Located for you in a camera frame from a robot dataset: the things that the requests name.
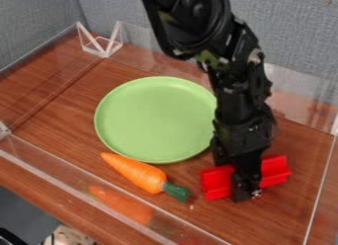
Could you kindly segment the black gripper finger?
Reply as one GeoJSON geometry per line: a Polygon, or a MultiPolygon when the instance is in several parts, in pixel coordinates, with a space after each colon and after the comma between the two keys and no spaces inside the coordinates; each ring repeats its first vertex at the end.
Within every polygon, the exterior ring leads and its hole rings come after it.
{"type": "Polygon", "coordinates": [[[262,194],[263,152],[265,150],[259,149],[231,157],[231,165],[235,168],[231,175],[231,200],[234,203],[243,202],[262,194]]]}
{"type": "Polygon", "coordinates": [[[210,140],[210,149],[213,152],[213,159],[215,166],[222,166],[231,163],[226,149],[221,144],[219,138],[217,136],[214,136],[210,140]]]}

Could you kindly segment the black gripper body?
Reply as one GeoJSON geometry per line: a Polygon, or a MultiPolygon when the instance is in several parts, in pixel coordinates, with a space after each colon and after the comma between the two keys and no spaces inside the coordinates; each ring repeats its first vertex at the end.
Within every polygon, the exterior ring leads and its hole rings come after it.
{"type": "Polygon", "coordinates": [[[225,72],[210,72],[217,98],[213,137],[219,138],[229,157],[271,146],[277,120],[266,103],[273,82],[263,72],[237,78],[225,72]]]}

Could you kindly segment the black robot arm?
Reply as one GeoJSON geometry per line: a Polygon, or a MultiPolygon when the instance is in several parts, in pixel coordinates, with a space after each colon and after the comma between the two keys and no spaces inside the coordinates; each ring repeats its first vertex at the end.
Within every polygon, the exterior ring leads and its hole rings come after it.
{"type": "Polygon", "coordinates": [[[217,98],[210,141],[214,164],[229,164],[231,200],[262,194],[262,155],[277,128],[266,103],[273,82],[265,53],[246,22],[231,12],[230,0],[142,0],[165,54],[193,59],[209,75],[217,98]]]}

